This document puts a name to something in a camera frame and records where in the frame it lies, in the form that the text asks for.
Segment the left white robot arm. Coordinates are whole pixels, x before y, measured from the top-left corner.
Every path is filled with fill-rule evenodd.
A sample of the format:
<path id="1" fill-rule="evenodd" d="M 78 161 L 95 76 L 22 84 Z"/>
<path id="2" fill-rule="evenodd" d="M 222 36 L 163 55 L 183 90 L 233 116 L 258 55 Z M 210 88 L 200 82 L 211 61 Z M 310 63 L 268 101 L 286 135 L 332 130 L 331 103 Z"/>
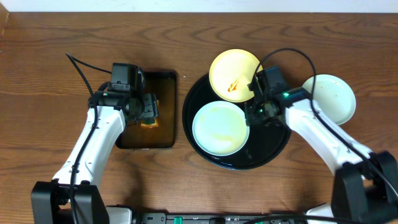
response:
<path id="1" fill-rule="evenodd" d="M 88 101 L 83 131 L 68 159 L 50 182 L 31 193 L 35 223 L 140 223 L 124 205 L 106 206 L 99 187 L 109 155 L 129 121 L 158 115 L 153 93 L 96 91 Z"/>

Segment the yellow plate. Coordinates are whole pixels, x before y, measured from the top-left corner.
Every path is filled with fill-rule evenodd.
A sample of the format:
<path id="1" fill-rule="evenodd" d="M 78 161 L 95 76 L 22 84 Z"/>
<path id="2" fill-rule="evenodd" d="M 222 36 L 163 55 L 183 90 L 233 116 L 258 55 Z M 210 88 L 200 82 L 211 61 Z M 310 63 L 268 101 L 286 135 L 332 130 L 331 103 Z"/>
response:
<path id="1" fill-rule="evenodd" d="M 248 85 L 254 76 L 259 59 L 242 49 L 227 50 L 211 64 L 209 80 L 213 91 L 222 99 L 241 103 L 254 97 Z"/>

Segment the light blue plate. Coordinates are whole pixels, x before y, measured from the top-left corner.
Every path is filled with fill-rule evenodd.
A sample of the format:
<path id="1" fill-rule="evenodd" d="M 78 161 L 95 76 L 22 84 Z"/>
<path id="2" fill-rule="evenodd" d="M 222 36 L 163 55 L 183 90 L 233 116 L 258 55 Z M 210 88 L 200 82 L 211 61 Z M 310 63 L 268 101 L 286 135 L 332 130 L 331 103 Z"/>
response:
<path id="1" fill-rule="evenodd" d="M 241 108 L 227 101 L 213 101 L 201 107 L 192 123 L 192 134 L 199 148 L 212 156 L 230 156 L 249 138 Z"/>

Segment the orange green sponge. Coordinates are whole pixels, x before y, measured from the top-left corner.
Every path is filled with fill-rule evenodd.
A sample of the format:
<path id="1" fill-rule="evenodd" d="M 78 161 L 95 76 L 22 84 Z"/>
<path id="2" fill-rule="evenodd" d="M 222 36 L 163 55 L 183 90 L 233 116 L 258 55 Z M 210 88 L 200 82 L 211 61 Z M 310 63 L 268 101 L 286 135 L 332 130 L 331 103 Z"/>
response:
<path id="1" fill-rule="evenodd" d="M 155 115 L 156 117 L 143 119 L 141 121 L 140 127 L 144 129 L 159 127 L 159 100 L 156 100 L 155 103 Z"/>

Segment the light green plate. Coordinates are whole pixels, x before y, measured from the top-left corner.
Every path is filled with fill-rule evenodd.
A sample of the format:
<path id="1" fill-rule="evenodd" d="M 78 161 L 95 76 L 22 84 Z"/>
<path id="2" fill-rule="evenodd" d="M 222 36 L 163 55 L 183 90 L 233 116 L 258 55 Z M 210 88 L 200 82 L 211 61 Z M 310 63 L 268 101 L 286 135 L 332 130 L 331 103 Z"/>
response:
<path id="1" fill-rule="evenodd" d="M 316 76 L 314 99 L 337 125 L 349 121 L 356 109 L 356 98 L 351 87 L 344 80 L 329 74 Z"/>

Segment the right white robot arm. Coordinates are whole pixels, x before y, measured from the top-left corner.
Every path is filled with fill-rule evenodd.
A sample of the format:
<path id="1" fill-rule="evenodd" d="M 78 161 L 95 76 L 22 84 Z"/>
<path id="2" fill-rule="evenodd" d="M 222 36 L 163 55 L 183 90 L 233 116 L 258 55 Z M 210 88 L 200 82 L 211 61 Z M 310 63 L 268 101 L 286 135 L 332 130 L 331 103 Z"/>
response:
<path id="1" fill-rule="evenodd" d="M 333 122 L 315 101 L 315 87 L 252 81 L 254 103 L 245 104 L 249 125 L 278 121 L 299 134 L 334 175 L 332 199 L 296 217 L 306 223 L 387 223 L 397 219 L 397 161 L 376 154 Z"/>

